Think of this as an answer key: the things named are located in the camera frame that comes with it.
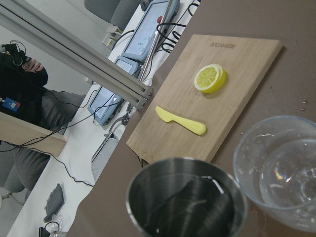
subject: white table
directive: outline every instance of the white table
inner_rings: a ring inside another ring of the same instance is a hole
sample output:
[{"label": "white table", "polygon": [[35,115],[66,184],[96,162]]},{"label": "white table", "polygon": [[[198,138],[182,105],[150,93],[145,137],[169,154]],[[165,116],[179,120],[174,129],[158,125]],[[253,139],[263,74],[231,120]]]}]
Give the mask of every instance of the white table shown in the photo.
[{"label": "white table", "polygon": [[[173,19],[173,22],[178,21],[191,2],[192,0],[181,0],[179,12]],[[135,29],[143,14],[144,12],[138,7],[127,25],[125,32]],[[187,24],[189,19],[190,15],[186,13],[179,23]],[[182,32],[184,29],[177,27],[176,30]],[[115,61],[117,56],[121,54],[130,36],[131,34],[128,34],[117,43],[115,49],[109,56],[111,61]],[[167,57],[168,53],[166,52],[158,52],[154,55],[153,66],[145,81],[146,84],[151,84],[153,74]],[[96,84],[91,87],[82,105],[87,103],[90,94],[98,88],[99,85]],[[124,102],[120,113],[117,113],[112,121],[115,121],[117,118],[126,114],[127,105],[128,103]],[[89,115],[91,114],[86,108],[79,109],[71,124],[74,124]],[[58,159],[65,163],[70,174],[77,180],[94,184],[94,178],[91,172],[91,158],[105,139],[105,134],[109,133],[110,127],[111,124],[97,126],[93,123],[93,117],[89,117],[66,130],[65,138],[67,143]],[[117,123],[114,128],[115,135],[120,138],[124,132],[124,126]],[[65,201],[57,213],[57,218],[61,220],[60,231],[67,232],[69,230],[74,221],[78,205],[89,194],[92,188],[83,183],[76,183],[68,176],[64,166],[51,158],[14,222],[8,237],[38,236],[39,227],[44,227],[46,225],[43,221],[43,218],[46,216],[46,211],[44,209],[46,201],[58,183],[63,189]]]}]

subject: bowl rim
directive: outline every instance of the bowl rim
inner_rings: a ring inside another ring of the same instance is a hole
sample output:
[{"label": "bowl rim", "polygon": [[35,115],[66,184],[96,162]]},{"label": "bowl rim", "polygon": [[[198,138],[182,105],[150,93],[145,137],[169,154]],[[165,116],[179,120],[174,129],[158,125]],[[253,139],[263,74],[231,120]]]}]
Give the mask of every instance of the bowl rim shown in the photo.
[{"label": "bowl rim", "polygon": [[273,116],[273,117],[270,117],[270,118],[266,118],[254,125],[252,125],[242,136],[241,140],[239,141],[238,145],[236,146],[235,148],[235,151],[234,151],[234,156],[233,156],[233,170],[234,170],[234,176],[237,180],[237,182],[239,183],[240,185],[240,188],[241,190],[243,191],[243,193],[249,198],[251,199],[254,203],[260,205],[260,206],[263,206],[265,208],[268,208],[268,209],[272,209],[272,210],[281,210],[281,211],[287,211],[287,210],[293,210],[293,209],[297,209],[297,208],[300,208],[300,207],[304,207],[304,206],[307,206],[311,203],[314,203],[316,202],[316,199],[315,200],[310,200],[304,204],[300,204],[300,205],[295,205],[295,206],[289,206],[289,207],[276,207],[276,206],[270,206],[270,205],[267,205],[265,204],[264,202],[261,202],[259,200],[256,200],[255,198],[253,198],[249,193],[248,191],[245,189],[245,187],[242,185],[242,182],[240,181],[239,177],[238,177],[238,172],[237,172],[237,167],[236,167],[236,162],[237,162],[237,155],[238,155],[238,152],[241,148],[241,146],[244,144],[246,138],[248,137],[248,135],[255,129],[257,128],[259,125],[263,124],[263,123],[266,123],[268,121],[271,121],[271,120],[278,120],[278,119],[292,119],[292,120],[299,120],[299,121],[302,121],[302,122],[305,122],[306,124],[309,124],[311,125],[312,127],[316,128],[316,124],[306,118],[302,118],[302,117],[299,117],[299,116],[293,116],[293,115],[281,115],[281,116]]},{"label": "bowl rim", "polygon": [[131,179],[131,181],[129,182],[128,186],[127,186],[127,190],[126,190],[126,196],[125,196],[125,205],[126,205],[126,209],[127,209],[127,214],[128,216],[130,217],[130,219],[132,220],[132,223],[134,224],[134,226],[138,229],[138,231],[140,233],[144,233],[146,236],[148,237],[151,237],[152,235],[150,233],[148,233],[144,228],[142,228],[140,226],[140,224],[138,223],[138,221],[136,220],[132,210],[131,210],[131,206],[129,204],[129,191],[130,191],[130,188],[134,182],[134,180],[138,177],[138,175],[144,170],[144,169],[147,169],[150,167],[150,165],[153,165],[153,164],[156,164],[156,163],[160,163],[160,162],[165,162],[166,160],[176,160],[176,159],[188,159],[188,160],[193,160],[193,161],[196,161],[196,162],[202,162],[202,163],[206,163],[208,165],[211,165],[211,166],[214,166],[215,168],[219,169],[220,171],[222,171],[223,173],[225,173],[227,175],[227,177],[229,179],[231,179],[233,181],[233,183],[236,185],[236,187],[239,189],[240,191],[240,195],[242,197],[242,201],[244,203],[244,208],[243,208],[243,219],[240,223],[240,225],[236,228],[235,230],[235,233],[233,235],[231,235],[230,237],[237,237],[241,230],[243,229],[244,225],[245,225],[245,222],[247,220],[247,217],[248,217],[248,213],[249,213],[249,203],[248,203],[248,200],[247,200],[247,197],[245,195],[245,193],[243,192],[243,190],[241,189],[241,186],[239,184],[239,182],[237,182],[237,180],[231,175],[229,174],[228,172],[224,171],[222,168],[220,168],[219,166],[215,165],[215,164],[211,164],[209,162],[205,162],[205,161],[202,161],[202,160],[199,160],[199,159],[196,159],[196,158],[192,158],[192,157],[173,157],[173,158],[165,158],[165,159],[162,159],[162,160],[158,160],[158,161],[155,161],[154,163],[152,164],[149,164],[147,166],[145,166],[144,168],[142,168],[141,170],[139,170],[135,175],[134,177]]}]

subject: black shirt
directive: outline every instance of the black shirt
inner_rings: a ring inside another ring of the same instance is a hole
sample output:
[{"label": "black shirt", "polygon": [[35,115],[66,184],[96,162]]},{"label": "black shirt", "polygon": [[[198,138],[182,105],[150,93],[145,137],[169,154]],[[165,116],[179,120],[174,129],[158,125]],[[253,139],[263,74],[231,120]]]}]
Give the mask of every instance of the black shirt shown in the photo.
[{"label": "black shirt", "polygon": [[0,97],[19,102],[20,108],[14,112],[2,106],[0,112],[38,125],[41,119],[41,100],[46,89],[48,75],[45,69],[39,72],[25,72],[21,67],[4,68],[0,72]]}]

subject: wooden cutting board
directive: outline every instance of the wooden cutting board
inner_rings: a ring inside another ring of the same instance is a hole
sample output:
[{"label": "wooden cutting board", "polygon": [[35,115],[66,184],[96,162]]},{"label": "wooden cutting board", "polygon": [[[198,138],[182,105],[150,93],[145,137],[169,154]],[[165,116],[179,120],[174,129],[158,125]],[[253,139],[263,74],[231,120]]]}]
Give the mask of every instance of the wooden cutting board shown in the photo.
[{"label": "wooden cutting board", "polygon": [[[148,163],[172,157],[210,162],[281,48],[278,40],[193,35],[127,145]],[[227,81],[204,94],[195,89],[194,78],[212,63],[223,67]],[[202,122],[207,130],[199,136],[176,122],[166,123],[156,106]]]}]

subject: lemon half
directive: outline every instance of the lemon half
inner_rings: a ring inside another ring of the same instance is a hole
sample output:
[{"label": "lemon half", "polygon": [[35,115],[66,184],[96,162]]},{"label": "lemon half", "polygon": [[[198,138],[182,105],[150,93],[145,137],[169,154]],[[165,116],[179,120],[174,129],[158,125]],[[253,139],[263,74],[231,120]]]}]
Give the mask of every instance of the lemon half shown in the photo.
[{"label": "lemon half", "polygon": [[216,64],[203,67],[194,78],[194,86],[204,93],[213,93],[226,82],[227,74],[223,68]]}]

